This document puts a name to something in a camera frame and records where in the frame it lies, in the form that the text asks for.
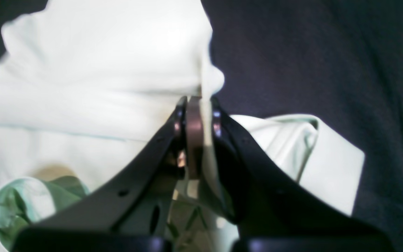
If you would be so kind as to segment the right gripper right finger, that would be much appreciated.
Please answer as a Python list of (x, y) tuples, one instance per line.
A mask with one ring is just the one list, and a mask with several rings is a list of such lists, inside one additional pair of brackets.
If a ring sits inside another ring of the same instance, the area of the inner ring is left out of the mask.
[(233, 252), (394, 251), (382, 231), (296, 185), (216, 98), (211, 105), (217, 170), (239, 231)]

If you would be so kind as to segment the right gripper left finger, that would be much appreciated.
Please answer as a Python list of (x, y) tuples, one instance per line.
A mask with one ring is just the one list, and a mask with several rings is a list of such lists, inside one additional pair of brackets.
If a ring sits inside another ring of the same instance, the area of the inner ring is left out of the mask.
[(81, 201), (26, 229), (14, 252), (171, 252), (164, 234), (174, 188), (185, 176), (181, 98), (141, 152)]

